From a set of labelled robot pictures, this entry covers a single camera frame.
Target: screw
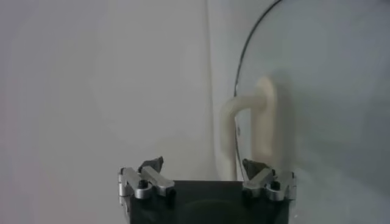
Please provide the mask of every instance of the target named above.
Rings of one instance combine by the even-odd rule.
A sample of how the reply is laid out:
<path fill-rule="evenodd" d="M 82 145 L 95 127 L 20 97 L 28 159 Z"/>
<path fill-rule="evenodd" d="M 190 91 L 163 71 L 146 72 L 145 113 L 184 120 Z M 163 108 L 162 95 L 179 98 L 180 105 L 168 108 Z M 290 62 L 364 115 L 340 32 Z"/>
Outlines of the screw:
<path fill-rule="evenodd" d="M 147 180 L 140 180 L 140 182 L 138 182 L 139 189 L 145 189 L 145 188 L 147 188 L 147 185 L 148 185 Z"/>
<path fill-rule="evenodd" d="M 278 181 L 273 181 L 271 183 L 271 189 L 274 191 L 280 191 L 280 183 Z"/>

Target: metal bracket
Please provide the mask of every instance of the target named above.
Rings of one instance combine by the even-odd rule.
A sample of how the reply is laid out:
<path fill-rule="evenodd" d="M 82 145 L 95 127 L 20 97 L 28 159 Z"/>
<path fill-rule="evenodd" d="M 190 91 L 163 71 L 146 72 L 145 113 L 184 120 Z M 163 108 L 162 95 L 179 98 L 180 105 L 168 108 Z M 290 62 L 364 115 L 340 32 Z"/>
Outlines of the metal bracket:
<path fill-rule="evenodd" d="M 166 179 L 151 166 L 142 167 L 141 176 L 152 183 L 156 188 L 158 195 L 170 197 L 176 194 L 174 190 L 175 182 Z"/>
<path fill-rule="evenodd" d="M 243 160 L 247 176 L 244 181 L 243 192 L 246 199 L 259 197 L 261 189 L 265 189 L 268 199 L 272 201 L 296 199 L 296 177 L 293 172 L 282 172 L 279 176 L 264 163 L 248 159 Z"/>
<path fill-rule="evenodd" d="M 259 197 L 261 188 L 274 180 L 274 174 L 271 169 L 264 168 L 255 177 L 249 181 L 243 182 L 243 191 L 250 194 L 250 197 Z"/>
<path fill-rule="evenodd" d="M 134 194 L 135 198 L 147 199 L 152 195 L 152 185 L 142 179 L 132 168 L 122 168 L 118 174 L 119 196 Z"/>
<path fill-rule="evenodd" d="M 283 172 L 279 177 L 266 185 L 266 195 L 272 201 L 296 199 L 296 177 L 293 172 Z"/>

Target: white wall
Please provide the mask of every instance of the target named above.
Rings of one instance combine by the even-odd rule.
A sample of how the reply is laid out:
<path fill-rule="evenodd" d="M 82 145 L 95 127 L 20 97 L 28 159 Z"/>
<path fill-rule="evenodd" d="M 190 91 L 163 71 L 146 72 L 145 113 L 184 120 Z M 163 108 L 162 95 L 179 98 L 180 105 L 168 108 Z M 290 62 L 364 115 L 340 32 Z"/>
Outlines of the white wall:
<path fill-rule="evenodd" d="M 233 96 L 240 51 L 265 2 L 208 3 L 214 112 Z M 388 1 L 285 0 L 253 36 L 241 93 L 265 74 L 287 77 L 292 90 L 296 223 L 388 223 L 389 17 Z"/>
<path fill-rule="evenodd" d="M 124 223 L 117 170 L 216 178 L 205 1 L 0 2 L 0 223 Z"/>

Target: black bolt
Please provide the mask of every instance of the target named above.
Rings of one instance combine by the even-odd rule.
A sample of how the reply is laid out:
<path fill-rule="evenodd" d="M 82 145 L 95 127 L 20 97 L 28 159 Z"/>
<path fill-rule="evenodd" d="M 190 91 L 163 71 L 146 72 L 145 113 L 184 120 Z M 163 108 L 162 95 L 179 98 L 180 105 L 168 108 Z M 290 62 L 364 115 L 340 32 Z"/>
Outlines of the black bolt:
<path fill-rule="evenodd" d="M 147 185 L 148 185 L 147 180 L 140 180 L 140 182 L 138 182 L 139 189 L 145 189 L 147 188 Z"/>
<path fill-rule="evenodd" d="M 174 206 L 176 199 L 176 191 L 175 189 L 168 189 L 166 191 L 166 204 L 168 206 Z"/>
<path fill-rule="evenodd" d="M 141 167 L 141 166 L 138 168 L 138 170 L 137 170 L 138 173 L 141 173 L 141 172 L 142 172 L 142 168 L 143 168 L 143 167 Z"/>
<path fill-rule="evenodd" d="M 280 191 L 280 183 L 278 181 L 273 181 L 271 183 L 271 189 L 274 191 Z"/>

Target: white door handle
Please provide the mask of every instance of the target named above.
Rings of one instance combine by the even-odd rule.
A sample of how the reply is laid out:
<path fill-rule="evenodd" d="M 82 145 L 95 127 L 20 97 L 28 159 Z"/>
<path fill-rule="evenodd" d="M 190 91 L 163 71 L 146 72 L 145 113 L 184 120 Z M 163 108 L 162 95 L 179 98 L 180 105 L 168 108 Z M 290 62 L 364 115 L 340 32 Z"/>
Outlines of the white door handle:
<path fill-rule="evenodd" d="M 221 148 L 216 149 L 216 167 L 221 180 L 236 180 L 235 116 L 245 109 L 251 112 L 252 159 L 272 154 L 276 92 L 271 80 L 262 77 L 253 96 L 239 96 L 224 104 L 220 114 Z"/>

